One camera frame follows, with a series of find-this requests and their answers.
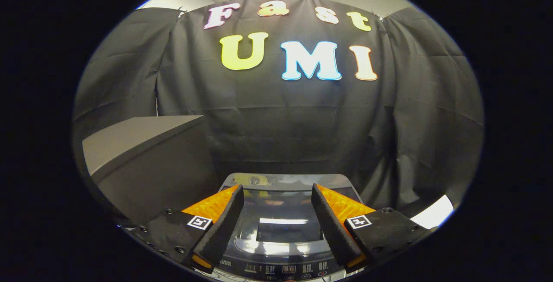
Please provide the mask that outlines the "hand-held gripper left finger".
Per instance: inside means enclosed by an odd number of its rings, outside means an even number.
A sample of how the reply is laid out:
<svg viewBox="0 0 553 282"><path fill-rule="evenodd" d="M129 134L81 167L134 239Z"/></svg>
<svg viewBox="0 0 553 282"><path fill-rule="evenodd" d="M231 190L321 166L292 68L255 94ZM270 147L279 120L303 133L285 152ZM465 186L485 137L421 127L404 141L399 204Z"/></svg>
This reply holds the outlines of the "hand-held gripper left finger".
<svg viewBox="0 0 553 282"><path fill-rule="evenodd" d="M165 209L130 233L183 267L212 273L222 260L244 203L243 186L235 185L187 209Z"/></svg>

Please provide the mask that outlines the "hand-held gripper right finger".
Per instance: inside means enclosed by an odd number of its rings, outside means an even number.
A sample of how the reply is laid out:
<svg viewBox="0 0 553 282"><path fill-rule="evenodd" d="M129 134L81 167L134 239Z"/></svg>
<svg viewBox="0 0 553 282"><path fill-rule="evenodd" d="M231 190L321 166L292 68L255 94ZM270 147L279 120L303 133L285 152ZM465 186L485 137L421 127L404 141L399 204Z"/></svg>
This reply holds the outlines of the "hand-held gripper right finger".
<svg viewBox="0 0 553 282"><path fill-rule="evenodd" d="M311 203L337 264L346 272L389 262L434 233L397 210L372 209L324 186L312 186Z"/></svg>

